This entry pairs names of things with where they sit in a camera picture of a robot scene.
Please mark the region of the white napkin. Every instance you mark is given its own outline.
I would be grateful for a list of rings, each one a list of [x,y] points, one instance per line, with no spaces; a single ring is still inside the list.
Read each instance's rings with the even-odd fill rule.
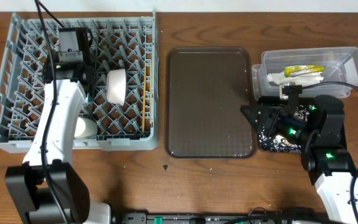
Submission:
[[[296,77],[286,77],[283,72],[269,73],[267,75],[267,81],[276,85],[293,82],[296,85],[308,86],[320,83],[323,79],[321,72],[306,73]]]

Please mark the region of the green snack wrapper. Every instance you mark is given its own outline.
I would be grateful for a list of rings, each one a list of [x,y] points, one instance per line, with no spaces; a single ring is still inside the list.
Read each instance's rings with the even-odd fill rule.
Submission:
[[[316,73],[316,72],[323,72],[324,67],[318,65],[296,65],[285,67],[284,69],[284,76],[285,77],[296,77],[299,75],[304,75],[307,73]]]

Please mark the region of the wooden chopstick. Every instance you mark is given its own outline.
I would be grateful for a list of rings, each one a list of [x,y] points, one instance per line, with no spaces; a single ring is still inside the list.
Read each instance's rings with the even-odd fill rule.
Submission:
[[[152,125],[152,81],[153,81],[153,71],[152,71],[152,59],[150,59],[150,66],[149,66],[149,71],[150,71],[150,75],[149,75],[149,124]]]
[[[146,75],[144,75],[144,82],[143,82],[143,95],[142,95],[142,133],[145,131],[145,97],[146,97],[146,86],[147,86],[147,80]]]

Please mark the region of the pale pink bowl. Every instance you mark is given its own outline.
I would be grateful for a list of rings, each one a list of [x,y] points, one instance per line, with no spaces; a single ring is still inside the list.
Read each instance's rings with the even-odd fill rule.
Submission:
[[[111,70],[107,75],[106,96],[112,104],[124,105],[126,97],[126,71]]]

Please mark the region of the white cup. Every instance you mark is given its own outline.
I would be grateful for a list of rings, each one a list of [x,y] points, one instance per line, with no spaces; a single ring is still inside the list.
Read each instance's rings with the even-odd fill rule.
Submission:
[[[88,118],[79,117],[76,122],[75,139],[94,138],[98,133],[97,124]]]

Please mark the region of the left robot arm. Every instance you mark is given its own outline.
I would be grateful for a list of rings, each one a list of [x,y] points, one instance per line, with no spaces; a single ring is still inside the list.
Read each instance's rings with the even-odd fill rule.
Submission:
[[[54,63],[43,70],[45,99],[34,141],[22,165],[4,181],[23,223],[84,223],[90,193],[72,167],[79,113],[96,76],[83,62]]]

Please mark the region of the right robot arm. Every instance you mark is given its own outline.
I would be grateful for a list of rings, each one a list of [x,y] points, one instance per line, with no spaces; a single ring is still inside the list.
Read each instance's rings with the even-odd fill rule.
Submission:
[[[296,149],[311,184],[334,221],[358,223],[358,168],[347,150],[344,104],[330,95],[284,102],[268,97],[242,105],[262,147]]]

